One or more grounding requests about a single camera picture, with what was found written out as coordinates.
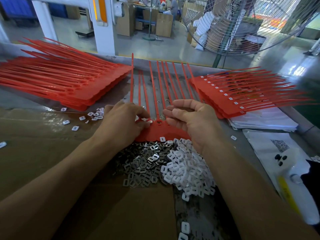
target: stack of white paper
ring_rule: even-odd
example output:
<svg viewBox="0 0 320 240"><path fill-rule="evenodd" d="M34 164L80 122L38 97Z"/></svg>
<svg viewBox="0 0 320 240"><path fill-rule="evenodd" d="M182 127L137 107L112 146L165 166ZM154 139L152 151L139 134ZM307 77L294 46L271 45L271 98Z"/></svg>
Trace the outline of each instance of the stack of white paper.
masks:
<svg viewBox="0 0 320 240"><path fill-rule="evenodd" d="M237 129L272 129L295 131L298 124L279 108L266 108L245 115L228 119L232 127Z"/></svg>

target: hand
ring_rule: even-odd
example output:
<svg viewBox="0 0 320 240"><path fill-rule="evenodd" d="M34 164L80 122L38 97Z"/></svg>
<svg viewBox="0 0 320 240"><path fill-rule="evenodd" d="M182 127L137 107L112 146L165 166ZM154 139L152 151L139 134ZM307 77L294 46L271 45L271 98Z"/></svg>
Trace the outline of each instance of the hand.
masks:
<svg viewBox="0 0 320 240"><path fill-rule="evenodd" d="M207 146L221 139L222 128L210 105L192 99L174 100L172 104L163 110L167 123L188 132L198 153L203 155Z"/></svg>
<svg viewBox="0 0 320 240"><path fill-rule="evenodd" d="M114 106L106 105L102 123L91 140L102 149L107 147L112 148L115 153L119 152L133 143L144 128L150 126L145 121L135 121L136 116L150 118L149 113L143 107L134 103L119 101Z"/></svg>

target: paper with qr code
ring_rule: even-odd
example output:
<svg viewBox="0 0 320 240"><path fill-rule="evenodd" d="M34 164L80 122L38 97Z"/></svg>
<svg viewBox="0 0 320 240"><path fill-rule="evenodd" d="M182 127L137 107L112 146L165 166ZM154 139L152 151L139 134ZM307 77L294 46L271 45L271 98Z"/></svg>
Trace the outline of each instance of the paper with qr code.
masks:
<svg viewBox="0 0 320 240"><path fill-rule="evenodd" d="M289 133L262 132L253 129L243 129L242 132L253 147L254 153L259 158L278 192L280 192L280 188L277 183L277 175L282 171L282 168L279 167L275 156L289 148L299 148L303 157L302 159L310 160L310 157L301 147L291 139Z"/></svg>

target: forearm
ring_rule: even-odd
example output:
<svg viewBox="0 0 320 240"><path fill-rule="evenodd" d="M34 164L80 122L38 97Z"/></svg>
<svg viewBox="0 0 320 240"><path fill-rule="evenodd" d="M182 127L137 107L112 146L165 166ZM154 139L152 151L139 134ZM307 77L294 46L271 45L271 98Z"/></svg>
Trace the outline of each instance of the forearm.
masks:
<svg viewBox="0 0 320 240"><path fill-rule="evenodd" d="M232 145L217 142L204 158L242 239L319 239Z"/></svg>
<svg viewBox="0 0 320 240"><path fill-rule="evenodd" d="M50 239L83 190L116 152L82 142L68 157L0 203L0 238Z"/></svg>

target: standing fan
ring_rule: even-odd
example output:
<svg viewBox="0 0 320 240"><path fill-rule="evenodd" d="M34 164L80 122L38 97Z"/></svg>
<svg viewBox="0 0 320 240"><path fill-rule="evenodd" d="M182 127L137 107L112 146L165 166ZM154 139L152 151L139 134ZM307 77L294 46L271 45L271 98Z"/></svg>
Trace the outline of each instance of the standing fan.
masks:
<svg viewBox="0 0 320 240"><path fill-rule="evenodd" d="M301 32L320 0L198 0L182 18L200 49L221 56L254 54Z"/></svg>

